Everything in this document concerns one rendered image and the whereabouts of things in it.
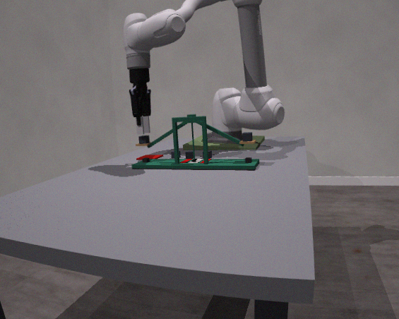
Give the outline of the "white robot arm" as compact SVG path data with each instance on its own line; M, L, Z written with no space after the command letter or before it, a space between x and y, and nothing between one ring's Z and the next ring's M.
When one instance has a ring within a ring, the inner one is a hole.
M147 18L133 13L124 22L127 69L150 68L150 51L176 42L186 22L203 7L227 0L186 0L177 11L167 9ZM214 128L242 141L242 128L267 130L282 123L285 109L267 85L260 8L262 0L232 0L237 7L246 87L219 89L213 98ZM275 98L274 98L275 97Z

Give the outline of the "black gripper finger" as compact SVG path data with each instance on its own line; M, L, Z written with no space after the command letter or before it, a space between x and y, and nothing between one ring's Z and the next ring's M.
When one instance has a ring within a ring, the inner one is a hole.
M132 106L133 117L136 118L137 135L144 134L143 117L142 117L143 92L144 92L144 87L141 87L141 96L138 97L138 94L136 91L136 86L134 86L133 89L129 90L129 93L131 96L131 106Z
M143 103L142 103L143 127L144 127L144 133L150 133L149 116L151 114L151 107L150 107L151 90L144 88L144 93L145 97L143 97Z

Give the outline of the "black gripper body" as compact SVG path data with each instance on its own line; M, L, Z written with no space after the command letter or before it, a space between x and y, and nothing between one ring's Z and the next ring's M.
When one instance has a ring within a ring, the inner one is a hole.
M133 88L134 86L136 86L138 97L140 97L141 87L147 87L146 83L150 81L149 68L130 69L129 76L130 76L130 83L133 83Z

